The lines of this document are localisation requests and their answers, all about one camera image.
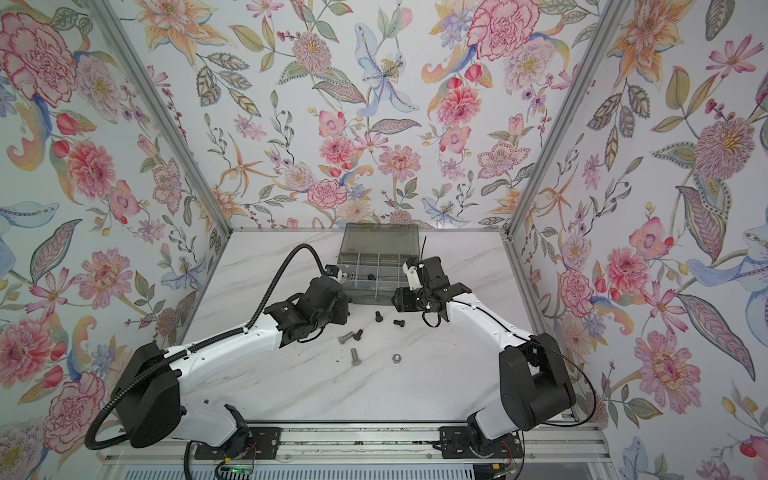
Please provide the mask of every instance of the marble table surface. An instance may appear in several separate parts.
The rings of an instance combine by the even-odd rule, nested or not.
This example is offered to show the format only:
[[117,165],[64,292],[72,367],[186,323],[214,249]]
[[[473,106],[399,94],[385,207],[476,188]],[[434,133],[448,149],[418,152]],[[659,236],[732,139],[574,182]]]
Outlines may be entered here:
[[[425,257],[438,256],[452,282],[469,286],[510,322],[530,331],[523,300],[498,232],[424,232]],[[343,233],[235,233],[184,342],[211,336],[247,321],[285,256],[298,243],[312,245],[323,264],[336,263]],[[318,272],[300,252],[267,305],[303,292]],[[379,310],[384,321],[374,320]],[[498,354],[480,339],[443,323],[428,328],[418,313],[391,306],[349,306],[345,326],[329,324],[320,338],[260,354],[194,393],[228,402],[249,420],[455,421],[498,395]],[[429,320],[434,323],[434,314]],[[404,319],[400,328],[392,323]],[[363,329],[360,341],[337,337]],[[352,366],[350,348],[362,360]],[[402,356],[400,364],[392,356]]]

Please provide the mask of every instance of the silver bolt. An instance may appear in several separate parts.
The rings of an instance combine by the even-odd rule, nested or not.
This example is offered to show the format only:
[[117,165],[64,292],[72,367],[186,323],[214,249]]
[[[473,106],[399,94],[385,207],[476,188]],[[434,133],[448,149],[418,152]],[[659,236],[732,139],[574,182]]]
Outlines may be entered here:
[[352,366],[358,366],[360,363],[360,357],[357,356],[357,350],[352,349]]
[[346,342],[347,340],[351,339],[353,337],[353,335],[355,335],[354,332],[349,332],[346,335],[340,336],[339,337],[339,343],[344,345],[344,342]]

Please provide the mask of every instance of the black base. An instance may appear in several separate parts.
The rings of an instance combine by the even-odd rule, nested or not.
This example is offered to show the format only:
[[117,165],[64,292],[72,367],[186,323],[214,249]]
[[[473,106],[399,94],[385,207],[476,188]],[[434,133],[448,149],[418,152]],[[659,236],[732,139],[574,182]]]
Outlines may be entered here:
[[[280,447],[280,432],[278,427],[251,427],[250,432],[256,439],[256,451],[249,450],[242,458],[244,460],[274,460]],[[210,445],[198,445],[195,450],[195,460],[224,460],[224,449]]]
[[480,452],[474,452],[469,447],[469,435],[466,427],[441,427],[440,428],[440,445],[439,448],[442,451],[443,458],[496,458],[496,459],[509,459],[509,450],[502,445],[502,442],[509,445],[512,449],[512,458],[522,458],[523,449],[519,443],[515,443],[515,440],[519,441],[519,437],[516,433],[508,433],[500,439],[495,440],[488,447],[481,449]]

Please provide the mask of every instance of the orange flower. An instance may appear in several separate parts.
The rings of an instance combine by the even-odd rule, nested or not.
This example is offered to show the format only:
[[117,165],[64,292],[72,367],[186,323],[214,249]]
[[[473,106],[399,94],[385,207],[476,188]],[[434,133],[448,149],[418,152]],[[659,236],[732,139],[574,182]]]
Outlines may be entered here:
[[194,66],[197,44],[234,45],[210,25],[205,25],[216,11],[198,0],[134,0],[143,8],[137,16],[146,25],[150,51],[170,42],[187,56]]
[[690,10],[689,0],[636,0],[634,19],[623,25],[622,35],[607,56],[621,57],[615,87],[637,73],[661,89],[661,52],[683,43],[677,23]]

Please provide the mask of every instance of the hex bolt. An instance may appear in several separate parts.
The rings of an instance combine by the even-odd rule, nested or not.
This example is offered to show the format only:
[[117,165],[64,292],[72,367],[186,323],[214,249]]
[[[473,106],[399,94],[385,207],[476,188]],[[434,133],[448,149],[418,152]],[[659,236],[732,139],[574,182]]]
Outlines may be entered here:
[[358,366],[360,363],[360,357],[357,356],[357,350],[352,349],[352,366]]
[[342,345],[344,345],[344,342],[346,342],[347,340],[351,339],[353,336],[355,336],[355,333],[354,333],[354,332],[349,332],[349,333],[347,333],[347,334],[346,334],[346,335],[344,335],[344,336],[340,336],[340,337],[339,337],[339,343],[341,343]]

